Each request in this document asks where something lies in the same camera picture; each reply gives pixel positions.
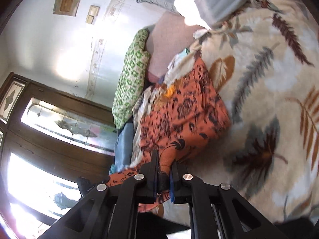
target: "orange patterned cloth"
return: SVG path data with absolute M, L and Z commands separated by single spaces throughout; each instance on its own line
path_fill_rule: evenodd
M 142 164 L 151 161 L 151 152 L 159 151 L 160 172 L 169 174 L 172 162 L 194 157 L 210 139 L 217 139 L 229 127 L 227 110 L 213 88 L 208 71 L 198 52 L 193 70 L 175 82 L 175 91 L 165 102 L 159 98 L 149 115 L 141 119 L 141 150 L 143 158 L 135 168 L 110 175 L 107 185 L 121 184 L 137 174 Z M 140 205 L 148 211 L 169 199 L 166 191 L 156 204 Z

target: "blanket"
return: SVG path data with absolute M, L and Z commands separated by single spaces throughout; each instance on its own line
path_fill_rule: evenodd
M 170 87 L 187 75 L 200 51 L 232 126 L 188 170 L 206 183 L 230 183 L 273 223 L 319 215 L 318 29 L 293 1 L 253 1 L 222 28 L 197 33 L 164 78 Z M 166 202 L 164 218 L 181 222 L 180 210 Z

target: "silver bolt head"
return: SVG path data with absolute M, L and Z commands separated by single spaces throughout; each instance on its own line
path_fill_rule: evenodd
M 189 173 L 183 175 L 183 179 L 186 181 L 190 181 L 192 178 L 193 176 Z
M 99 184 L 99 185 L 97 185 L 97 187 L 96 187 L 96 189 L 97 189 L 98 191 L 105 191 L 106 188 L 107 188 L 107 186 L 106 186 L 105 184 Z
M 140 181 L 144 179 L 144 174 L 138 173 L 134 176 L 134 179 Z
M 231 186 L 227 183 L 222 183 L 221 188 L 225 191 L 230 190 Z

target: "window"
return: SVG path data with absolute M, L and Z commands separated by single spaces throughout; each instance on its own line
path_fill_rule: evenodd
M 8 167 L 9 193 L 29 207 L 55 219 L 79 201 L 78 185 L 47 173 L 14 153 Z
M 114 155 L 114 127 L 32 98 L 21 122 L 49 136 L 91 151 Z
M 25 85 L 22 83 L 13 81 L 4 98 L 2 99 L 0 104 L 0 119 L 5 124 L 7 124 L 12 108 L 21 94 L 24 86 Z
M 36 239 L 50 227 L 25 212 L 18 204 L 10 203 L 10 205 L 11 212 L 17 222 L 17 229 L 26 239 Z
M 2 138 L 3 138 L 3 133 L 0 131 L 0 146 L 1 146 L 1 143 L 2 143 Z

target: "wall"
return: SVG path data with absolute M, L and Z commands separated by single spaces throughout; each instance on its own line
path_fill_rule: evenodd
M 165 10 L 136 0 L 81 0 L 70 17 L 53 14 L 54 2 L 23 0 L 9 20 L 4 34 L 10 70 L 112 107 L 134 35 Z M 90 5 L 101 7 L 94 25 L 85 22 Z
M 9 74 L 9 57 L 7 41 L 4 34 L 0 35 L 0 86 Z
M 76 17 L 52 13 L 55 0 L 23 0 L 4 29 L 11 71 L 50 87 L 84 97 L 96 35 L 85 22 L 90 5 L 81 0 Z

